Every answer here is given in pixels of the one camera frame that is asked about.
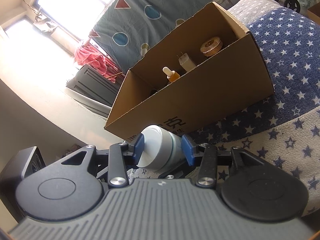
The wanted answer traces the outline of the white green-label bottle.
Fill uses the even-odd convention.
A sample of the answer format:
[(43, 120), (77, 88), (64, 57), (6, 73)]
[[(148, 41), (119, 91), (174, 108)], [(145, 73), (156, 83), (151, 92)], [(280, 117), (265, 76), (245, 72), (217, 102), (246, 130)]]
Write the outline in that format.
[(156, 125), (146, 127), (141, 133), (144, 150), (138, 168), (163, 173), (185, 161), (179, 136)]

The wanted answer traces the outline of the green dropper bottle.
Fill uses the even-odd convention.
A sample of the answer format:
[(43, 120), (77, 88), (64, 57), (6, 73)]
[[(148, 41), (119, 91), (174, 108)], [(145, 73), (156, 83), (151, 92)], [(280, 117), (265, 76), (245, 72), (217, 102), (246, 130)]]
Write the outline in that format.
[(167, 76), (168, 83), (172, 83), (181, 77), (176, 71), (171, 70), (168, 67), (163, 67), (162, 70), (163, 73)]

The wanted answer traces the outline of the white power adapter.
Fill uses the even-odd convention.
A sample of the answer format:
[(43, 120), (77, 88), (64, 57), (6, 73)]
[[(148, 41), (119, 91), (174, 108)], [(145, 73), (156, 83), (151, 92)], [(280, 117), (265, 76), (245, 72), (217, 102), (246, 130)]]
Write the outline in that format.
[(179, 64), (186, 72), (190, 72), (196, 67), (196, 64), (193, 62), (193, 60), (189, 57), (187, 53), (178, 55), (177, 57)]

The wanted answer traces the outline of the gold ridged lid jar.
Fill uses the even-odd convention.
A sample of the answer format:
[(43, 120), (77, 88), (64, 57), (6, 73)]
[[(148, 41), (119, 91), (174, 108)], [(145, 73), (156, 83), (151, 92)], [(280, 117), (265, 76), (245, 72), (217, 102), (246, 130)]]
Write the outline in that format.
[(218, 53), (223, 47), (223, 42), (221, 38), (215, 36), (209, 39), (208, 41), (204, 42), (201, 46), (200, 51), (206, 57), (211, 57)]

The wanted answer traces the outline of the black cylindrical tube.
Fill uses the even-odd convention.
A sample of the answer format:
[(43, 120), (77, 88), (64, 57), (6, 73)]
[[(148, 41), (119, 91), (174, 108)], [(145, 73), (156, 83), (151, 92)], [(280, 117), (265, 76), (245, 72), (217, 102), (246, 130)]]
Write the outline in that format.
[(157, 90), (157, 89), (153, 89), (153, 90), (151, 91), (151, 93), (150, 93), (150, 96), (152, 96), (152, 95), (156, 94), (157, 92), (158, 92), (158, 90)]

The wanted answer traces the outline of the dark grey cabinet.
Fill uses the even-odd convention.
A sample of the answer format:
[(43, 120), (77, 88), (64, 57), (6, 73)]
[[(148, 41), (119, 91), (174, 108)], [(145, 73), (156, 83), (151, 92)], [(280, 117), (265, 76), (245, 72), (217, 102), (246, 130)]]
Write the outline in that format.
[(108, 117), (124, 81), (124, 75), (102, 76), (89, 65), (83, 66), (66, 84), (66, 93), (95, 114)]

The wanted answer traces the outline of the brown cardboard box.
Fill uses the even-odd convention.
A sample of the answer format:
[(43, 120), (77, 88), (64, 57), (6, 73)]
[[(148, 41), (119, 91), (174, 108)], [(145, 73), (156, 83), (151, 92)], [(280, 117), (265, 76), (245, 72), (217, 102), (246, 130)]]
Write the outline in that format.
[[(229, 46), (229, 59), (224, 59), (220, 50), (211, 56), (219, 62), (196, 64), (190, 72), (168, 67), (181, 76), (172, 83), (163, 70), (148, 77), (128, 70), (105, 129), (128, 141), (149, 125), (182, 135), (271, 96), (274, 88), (266, 63), (246, 30), (243, 38)], [(158, 92), (150, 96), (153, 89)]]

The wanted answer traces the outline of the blue star-patterned cover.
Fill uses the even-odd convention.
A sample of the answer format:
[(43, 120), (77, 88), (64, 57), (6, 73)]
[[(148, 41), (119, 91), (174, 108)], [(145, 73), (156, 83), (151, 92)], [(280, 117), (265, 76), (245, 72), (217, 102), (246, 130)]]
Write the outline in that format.
[(253, 34), (274, 94), (191, 137), (243, 147), (299, 179), (309, 215), (319, 210), (319, 25), (274, 0), (240, 0), (229, 12)]

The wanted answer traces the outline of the pink hanging cloth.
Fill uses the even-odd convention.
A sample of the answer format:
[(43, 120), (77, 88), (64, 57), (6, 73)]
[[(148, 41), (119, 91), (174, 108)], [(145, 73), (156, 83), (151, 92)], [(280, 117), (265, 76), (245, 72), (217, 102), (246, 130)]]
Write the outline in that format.
[(89, 65), (112, 83), (116, 83), (117, 77), (125, 77), (124, 73), (108, 55), (105, 56), (90, 43), (76, 48), (74, 58), (78, 65)]

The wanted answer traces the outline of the grey-blue hanging quilt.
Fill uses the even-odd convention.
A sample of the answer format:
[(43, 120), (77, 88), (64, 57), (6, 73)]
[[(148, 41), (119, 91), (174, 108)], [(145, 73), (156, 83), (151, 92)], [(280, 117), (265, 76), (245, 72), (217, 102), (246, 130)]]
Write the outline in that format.
[(182, 54), (200, 65), (219, 62), (201, 52), (213, 37), (229, 59), (229, 46), (247, 31), (215, 0), (114, 0), (93, 29), (95, 42), (122, 73), (132, 69), (147, 77), (164, 66), (183, 72)]

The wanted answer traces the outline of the small brown carton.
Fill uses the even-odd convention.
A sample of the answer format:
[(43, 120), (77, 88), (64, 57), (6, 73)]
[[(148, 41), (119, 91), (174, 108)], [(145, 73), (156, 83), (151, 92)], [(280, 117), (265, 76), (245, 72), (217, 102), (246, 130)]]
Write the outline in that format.
[(308, 18), (320, 25), (320, 3), (307, 9)]

